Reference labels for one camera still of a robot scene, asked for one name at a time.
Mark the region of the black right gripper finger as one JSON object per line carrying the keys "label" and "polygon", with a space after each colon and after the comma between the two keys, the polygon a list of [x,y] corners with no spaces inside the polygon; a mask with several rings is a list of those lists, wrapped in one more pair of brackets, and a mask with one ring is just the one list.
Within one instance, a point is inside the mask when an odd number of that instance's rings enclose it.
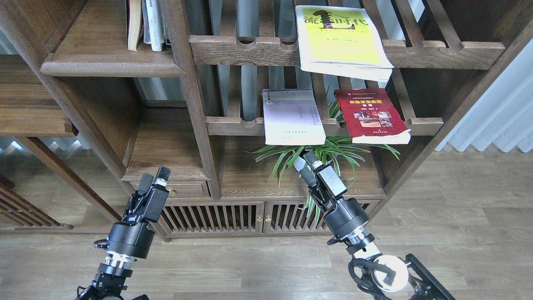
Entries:
{"label": "black right gripper finger", "polygon": [[314,151],[308,151],[303,155],[303,159],[312,170],[320,170],[324,163],[318,159]]}
{"label": "black right gripper finger", "polygon": [[302,169],[299,172],[299,174],[304,179],[304,181],[308,184],[308,186],[316,185],[316,177],[314,176],[314,173],[308,164],[306,164],[306,168]]}

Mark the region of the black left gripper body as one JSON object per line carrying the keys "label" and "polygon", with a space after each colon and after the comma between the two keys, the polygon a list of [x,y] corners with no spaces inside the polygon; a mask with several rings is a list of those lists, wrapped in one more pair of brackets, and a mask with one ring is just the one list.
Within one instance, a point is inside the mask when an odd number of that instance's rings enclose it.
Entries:
{"label": "black left gripper body", "polygon": [[165,186],[144,186],[131,194],[120,222],[112,226],[107,251],[145,259],[154,239],[148,222],[158,222],[167,200]]}

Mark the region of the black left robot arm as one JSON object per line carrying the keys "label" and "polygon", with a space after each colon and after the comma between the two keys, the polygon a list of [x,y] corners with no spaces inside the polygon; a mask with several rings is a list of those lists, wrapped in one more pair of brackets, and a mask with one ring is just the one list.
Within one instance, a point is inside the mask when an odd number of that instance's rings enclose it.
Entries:
{"label": "black left robot arm", "polygon": [[137,190],[131,195],[120,222],[113,224],[106,239],[97,240],[95,248],[105,249],[108,256],[101,263],[92,284],[78,287],[78,300],[122,300],[131,277],[130,265],[148,256],[154,239],[149,222],[158,222],[165,206],[166,184],[171,170],[161,166],[156,176],[145,173]]}

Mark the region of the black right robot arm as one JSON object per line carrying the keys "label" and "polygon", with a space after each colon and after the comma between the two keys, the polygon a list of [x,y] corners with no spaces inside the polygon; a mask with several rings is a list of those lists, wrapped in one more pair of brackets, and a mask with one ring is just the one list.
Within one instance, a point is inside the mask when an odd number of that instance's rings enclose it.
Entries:
{"label": "black right robot arm", "polygon": [[350,276],[357,287],[376,300],[386,300],[407,284],[413,287],[413,300],[451,300],[450,292],[412,254],[404,259],[384,255],[367,233],[369,217],[355,199],[345,199],[347,189],[330,165],[324,165],[312,151],[296,157],[295,168],[308,184],[309,194],[324,213],[333,237],[328,245],[344,243],[351,255]]}

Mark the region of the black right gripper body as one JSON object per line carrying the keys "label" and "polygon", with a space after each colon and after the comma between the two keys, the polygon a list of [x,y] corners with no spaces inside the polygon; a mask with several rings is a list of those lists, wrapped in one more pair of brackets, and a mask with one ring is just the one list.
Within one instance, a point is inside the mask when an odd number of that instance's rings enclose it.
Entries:
{"label": "black right gripper body", "polygon": [[308,166],[309,192],[324,212],[324,220],[334,238],[332,243],[367,243],[368,215],[355,199],[344,199],[344,183],[329,165]]}

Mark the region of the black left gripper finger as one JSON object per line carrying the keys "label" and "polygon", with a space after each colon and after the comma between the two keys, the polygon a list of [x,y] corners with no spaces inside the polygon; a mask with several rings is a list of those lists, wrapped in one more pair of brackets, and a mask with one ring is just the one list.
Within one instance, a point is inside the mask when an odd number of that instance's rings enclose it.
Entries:
{"label": "black left gripper finger", "polygon": [[170,174],[171,174],[171,169],[164,167],[164,166],[160,166],[155,176],[154,185],[166,187]]}
{"label": "black left gripper finger", "polygon": [[141,181],[138,185],[138,191],[141,192],[148,192],[150,190],[150,187],[152,186],[152,182],[154,181],[154,177],[148,173],[144,173]]}

